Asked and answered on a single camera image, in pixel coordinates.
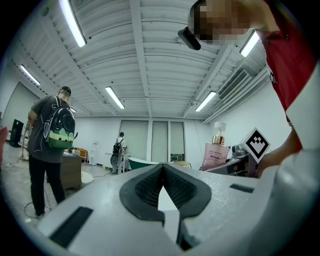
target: speaker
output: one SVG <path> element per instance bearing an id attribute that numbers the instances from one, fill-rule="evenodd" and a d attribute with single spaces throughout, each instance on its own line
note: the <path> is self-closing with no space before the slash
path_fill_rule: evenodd
<path id="1" fill-rule="evenodd" d="M 21 146 L 18 142 L 21 139 L 22 128 L 24 127 L 24 123 L 20 122 L 19 120 L 14 119 L 12 129 L 11 129 L 11 136 L 9 144 L 15 148 L 20 148 Z"/>

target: gray floor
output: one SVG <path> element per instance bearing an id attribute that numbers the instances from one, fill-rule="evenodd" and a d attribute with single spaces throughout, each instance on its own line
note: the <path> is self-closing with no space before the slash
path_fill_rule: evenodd
<path id="1" fill-rule="evenodd" d="M 30 223 L 32 226 L 37 225 L 38 219 L 35 217 L 35 210 L 32 202 L 30 192 L 30 175 L 29 175 L 29 163 L 28 161 L 19 159 L 22 153 L 21 148 L 12 147 L 9 144 L 4 145 L 2 172 L 1 172 L 1 185 L 4 198 L 9 205 L 12 213 L 23 220 L 26 223 Z M 103 176 L 110 173 L 110 169 L 103 170 L 100 166 L 92 166 L 88 164 L 82 164 L 81 170 L 91 174 L 92 176 Z M 107 179 L 113 174 L 106 175 L 104 177 L 95 177 L 95 180 Z M 45 211 L 46 213 L 53 209 L 57 202 L 51 190 L 50 184 L 44 182 L 44 189 L 46 195 L 45 199 Z M 72 196 L 77 191 L 67 190 L 65 191 L 66 197 Z"/>

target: white ceiling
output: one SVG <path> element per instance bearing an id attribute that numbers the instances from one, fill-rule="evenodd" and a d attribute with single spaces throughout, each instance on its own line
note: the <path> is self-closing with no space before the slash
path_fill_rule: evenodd
<path id="1" fill-rule="evenodd" d="M 206 119 L 218 97 L 200 112 L 195 112 L 196 104 L 210 91 L 218 91 L 243 60 L 239 51 L 247 36 L 199 51 L 178 43 L 178 30 L 187 26 L 194 2 L 71 0 L 87 40 L 79 48 L 58 1 L 48 1 L 17 34 L 11 60 L 16 67 L 24 64 L 47 94 L 70 87 L 77 116 Z M 265 58 L 259 42 L 241 68 L 255 77 L 266 65 Z M 125 109 L 108 95 L 108 86 Z"/>

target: gray t-shirt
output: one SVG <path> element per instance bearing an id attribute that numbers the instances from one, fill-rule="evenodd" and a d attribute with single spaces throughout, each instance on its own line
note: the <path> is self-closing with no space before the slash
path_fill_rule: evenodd
<path id="1" fill-rule="evenodd" d="M 61 163 L 64 154 L 64 149 L 50 147 L 44 140 L 44 123 L 54 112 L 55 105 L 60 106 L 55 96 L 46 96 L 39 99 L 31 109 L 38 115 L 29 138 L 27 150 L 35 159 L 47 163 Z M 68 103 L 61 99 L 61 104 L 64 107 L 69 107 Z"/>

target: fluorescent light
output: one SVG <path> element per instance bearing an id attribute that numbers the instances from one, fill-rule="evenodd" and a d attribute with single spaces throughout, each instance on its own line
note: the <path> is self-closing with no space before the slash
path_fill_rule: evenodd
<path id="1" fill-rule="evenodd" d="M 195 112 L 199 112 L 200 110 L 202 110 L 205 105 L 208 104 L 208 102 L 216 95 L 216 93 L 214 91 L 211 91 L 209 93 L 209 95 L 204 99 L 204 101 L 202 101 L 202 103 L 196 108 Z"/>
<path id="2" fill-rule="evenodd" d="M 71 5 L 69 0 L 59 0 L 64 18 L 66 20 L 66 22 L 69 25 L 69 28 L 74 36 L 74 39 L 76 40 L 77 44 L 79 47 L 84 46 L 87 41 L 84 37 L 84 35 L 82 34 L 82 32 L 80 31 L 80 28 L 78 26 L 78 23 L 76 22 L 75 16 L 74 16 L 74 12 L 71 9 Z"/>
<path id="3" fill-rule="evenodd" d="M 119 106 L 120 109 L 124 110 L 125 106 L 122 105 L 122 103 L 120 102 L 119 98 L 117 97 L 117 95 L 115 94 L 114 90 L 112 90 L 111 87 L 106 87 L 105 88 L 106 91 L 108 92 L 108 94 L 110 94 L 110 96 L 112 97 L 112 99 L 115 101 L 115 103 Z"/>
<path id="4" fill-rule="evenodd" d="M 21 65 L 20 68 L 23 70 L 24 73 L 26 73 L 28 75 L 28 77 L 30 77 L 38 86 L 40 85 L 40 82 L 35 79 L 35 77 L 30 74 L 30 72 L 24 67 L 24 65 Z"/>
<path id="5" fill-rule="evenodd" d="M 256 32 L 251 34 L 250 39 L 244 44 L 244 47 L 240 50 L 240 53 L 244 56 L 247 57 L 248 54 L 251 52 L 253 47 L 255 47 L 256 43 L 259 40 L 259 36 Z"/>

